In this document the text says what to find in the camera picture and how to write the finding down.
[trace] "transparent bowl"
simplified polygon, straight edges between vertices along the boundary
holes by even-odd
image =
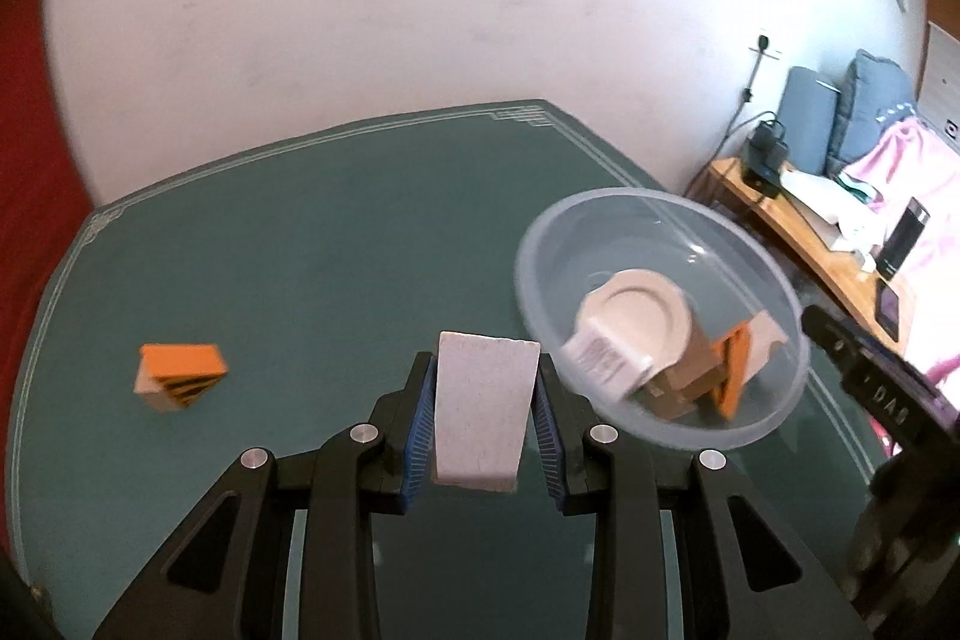
[[[678,285],[710,340],[760,310],[769,311],[789,337],[744,386],[733,420],[708,405],[668,421],[630,398],[610,403],[560,351],[573,335],[584,295],[632,268],[653,269]],[[742,447],[774,431],[803,394],[809,343],[784,273],[730,220],[688,199],[640,188],[563,199],[520,242],[515,285],[527,329],[551,354],[565,384],[637,437],[683,450]]]

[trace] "pink fabric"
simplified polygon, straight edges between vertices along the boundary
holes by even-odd
[[[890,128],[844,170],[880,193],[887,236],[915,197],[930,220],[899,271],[917,297],[905,358],[960,405],[960,156],[916,118]]]

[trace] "red curtain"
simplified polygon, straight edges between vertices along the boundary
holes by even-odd
[[[91,209],[56,115],[40,0],[0,0],[0,443],[43,287]],[[0,540],[8,547],[6,503]]]

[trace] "black tumbler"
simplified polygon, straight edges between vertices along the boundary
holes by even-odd
[[[896,274],[896,271],[904,263],[904,259],[909,252],[913,250],[920,234],[923,234],[923,226],[930,220],[930,213],[923,208],[917,199],[910,199],[906,205],[904,216],[894,229],[894,233],[887,239],[880,255],[877,256],[877,272],[884,280],[890,280]]]

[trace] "green tabletop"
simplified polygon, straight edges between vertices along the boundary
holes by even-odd
[[[523,232],[565,196],[624,184],[656,187],[523,101],[287,140],[91,215],[37,316],[8,444],[13,554],[61,631],[90,637],[245,448],[310,450],[366,419],[441,330],[524,338]],[[144,342],[217,343],[229,374],[155,413],[133,394]],[[784,426],[731,457],[836,572],[880,448],[813,363]],[[376,518],[385,640],[583,636],[592,519],[555,511],[532,447],[517,494],[429,486],[407,517]]]

